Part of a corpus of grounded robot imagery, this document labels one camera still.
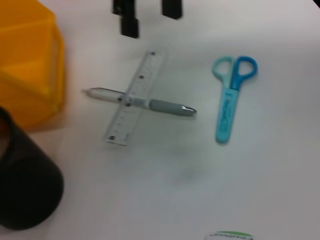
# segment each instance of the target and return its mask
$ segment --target scissors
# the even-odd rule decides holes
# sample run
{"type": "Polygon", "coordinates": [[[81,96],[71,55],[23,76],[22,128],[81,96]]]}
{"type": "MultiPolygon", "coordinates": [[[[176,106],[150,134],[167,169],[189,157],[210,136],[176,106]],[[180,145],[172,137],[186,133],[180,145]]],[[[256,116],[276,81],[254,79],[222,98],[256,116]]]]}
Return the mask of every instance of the scissors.
{"type": "Polygon", "coordinates": [[[257,72],[258,64],[249,56],[240,56],[237,60],[233,56],[224,56],[213,64],[212,73],[223,84],[215,133],[215,140],[218,143],[225,144],[229,141],[241,84],[245,80],[252,78],[257,72]],[[226,74],[218,71],[218,66],[223,62],[230,63],[230,70],[226,74]],[[241,62],[251,63],[253,66],[252,72],[240,75],[239,66],[241,62]]]}

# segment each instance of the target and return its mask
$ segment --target white table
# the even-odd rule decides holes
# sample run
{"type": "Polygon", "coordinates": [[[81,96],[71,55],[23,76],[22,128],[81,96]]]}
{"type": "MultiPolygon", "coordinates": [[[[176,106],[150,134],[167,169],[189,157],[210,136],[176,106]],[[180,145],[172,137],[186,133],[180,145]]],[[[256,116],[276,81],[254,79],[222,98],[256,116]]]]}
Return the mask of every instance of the white table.
{"type": "Polygon", "coordinates": [[[119,33],[106,0],[42,0],[67,53],[65,121],[32,134],[65,177],[59,208],[1,240],[315,240],[320,223],[320,9],[312,0],[184,0],[184,18],[138,0],[139,40],[119,33]],[[101,141],[117,105],[80,90],[125,91],[149,47],[169,58],[152,97],[196,119],[145,111],[127,147],[101,141]],[[259,75],[242,86],[228,145],[215,142],[224,55],[259,75]]]}

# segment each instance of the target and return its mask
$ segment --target pen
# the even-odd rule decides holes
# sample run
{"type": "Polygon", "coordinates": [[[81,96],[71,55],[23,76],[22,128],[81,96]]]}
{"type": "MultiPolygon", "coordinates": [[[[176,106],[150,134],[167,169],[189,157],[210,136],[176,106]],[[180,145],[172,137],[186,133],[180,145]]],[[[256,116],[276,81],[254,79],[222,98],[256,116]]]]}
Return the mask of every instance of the pen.
{"type": "MultiPolygon", "coordinates": [[[[87,96],[94,98],[94,99],[101,99],[104,101],[120,103],[123,101],[124,92],[115,91],[107,88],[102,87],[95,87],[89,89],[82,90],[87,96]]],[[[142,107],[146,109],[150,109],[152,111],[167,113],[167,114],[174,114],[180,116],[194,116],[197,111],[191,107],[185,106],[183,104],[172,103],[168,101],[156,100],[156,99],[141,99],[137,97],[129,97],[128,99],[129,104],[142,107]]]]}

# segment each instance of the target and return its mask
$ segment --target yellow container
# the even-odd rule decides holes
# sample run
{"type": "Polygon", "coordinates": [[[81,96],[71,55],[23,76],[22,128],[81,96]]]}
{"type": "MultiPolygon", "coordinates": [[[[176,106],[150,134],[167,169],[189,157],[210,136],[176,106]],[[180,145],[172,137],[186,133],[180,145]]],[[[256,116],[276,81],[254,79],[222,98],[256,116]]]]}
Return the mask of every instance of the yellow container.
{"type": "Polygon", "coordinates": [[[0,106],[31,127],[63,101],[64,43],[54,14],[36,0],[0,0],[0,106]]]}

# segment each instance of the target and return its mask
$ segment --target clear plastic ruler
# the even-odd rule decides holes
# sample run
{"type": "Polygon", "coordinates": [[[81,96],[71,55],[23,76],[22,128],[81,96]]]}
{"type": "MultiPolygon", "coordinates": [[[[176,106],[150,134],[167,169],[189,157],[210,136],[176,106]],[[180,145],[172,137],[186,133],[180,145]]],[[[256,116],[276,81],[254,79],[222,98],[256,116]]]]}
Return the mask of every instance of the clear plastic ruler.
{"type": "Polygon", "coordinates": [[[131,98],[149,100],[150,92],[157,80],[165,56],[164,52],[156,50],[149,50],[145,54],[125,93],[124,100],[121,101],[104,135],[104,141],[124,146],[128,144],[143,110],[141,107],[132,106],[131,98]]]}

